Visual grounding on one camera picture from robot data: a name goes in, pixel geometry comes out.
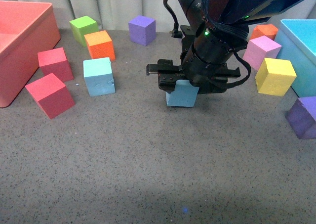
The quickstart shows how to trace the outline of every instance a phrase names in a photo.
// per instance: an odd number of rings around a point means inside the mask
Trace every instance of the gray speckled floor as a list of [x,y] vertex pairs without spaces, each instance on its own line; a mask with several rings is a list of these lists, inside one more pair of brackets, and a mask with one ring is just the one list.
[[76,105],[50,120],[23,89],[0,109],[0,223],[316,222],[316,140],[297,139],[285,119],[292,90],[258,94],[252,73],[194,108],[169,108],[145,66],[178,65],[179,41],[158,33],[144,47],[109,31],[117,92],[91,98],[88,51],[61,33]]

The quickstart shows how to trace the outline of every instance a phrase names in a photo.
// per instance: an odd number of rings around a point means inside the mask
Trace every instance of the green cube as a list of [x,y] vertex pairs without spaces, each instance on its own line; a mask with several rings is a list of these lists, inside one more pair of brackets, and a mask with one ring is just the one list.
[[74,37],[78,43],[86,47],[84,35],[99,31],[98,23],[89,16],[83,16],[70,22]]

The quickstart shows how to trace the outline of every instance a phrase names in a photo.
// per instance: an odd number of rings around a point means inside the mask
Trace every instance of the background curtain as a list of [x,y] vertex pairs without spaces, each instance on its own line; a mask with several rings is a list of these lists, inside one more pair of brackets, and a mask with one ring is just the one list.
[[[85,15],[96,20],[100,28],[128,30],[128,22],[138,15],[156,20],[157,32],[173,28],[173,19],[163,7],[162,0],[19,0],[51,2],[59,28],[70,28],[69,21]],[[169,0],[179,23],[187,24],[177,0]],[[281,19],[315,19],[316,0],[306,0],[284,14],[272,17],[268,23],[279,26]]]

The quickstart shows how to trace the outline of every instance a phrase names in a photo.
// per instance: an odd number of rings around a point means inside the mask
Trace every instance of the lavender cube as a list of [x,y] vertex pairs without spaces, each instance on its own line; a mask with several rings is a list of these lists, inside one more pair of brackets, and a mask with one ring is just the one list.
[[299,139],[316,138],[316,96],[298,98],[286,119]]
[[145,16],[137,16],[128,23],[130,40],[147,46],[156,38],[156,21]]

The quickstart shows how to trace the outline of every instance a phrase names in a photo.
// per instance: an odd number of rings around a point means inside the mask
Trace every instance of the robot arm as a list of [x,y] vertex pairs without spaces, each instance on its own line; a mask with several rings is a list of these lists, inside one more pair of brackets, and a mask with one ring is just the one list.
[[[167,4],[163,4],[174,19],[172,36],[182,38],[177,18]],[[199,87],[198,93],[220,93],[239,86],[250,76],[250,65],[237,54],[246,49],[248,26],[267,21],[303,0],[178,0],[189,26],[181,26],[181,65],[160,59],[147,65],[147,75],[158,74],[158,86],[166,92],[174,91],[177,80],[189,80]],[[240,77],[239,68],[228,69],[227,60],[235,55],[246,67],[248,75],[228,83],[228,78]]]

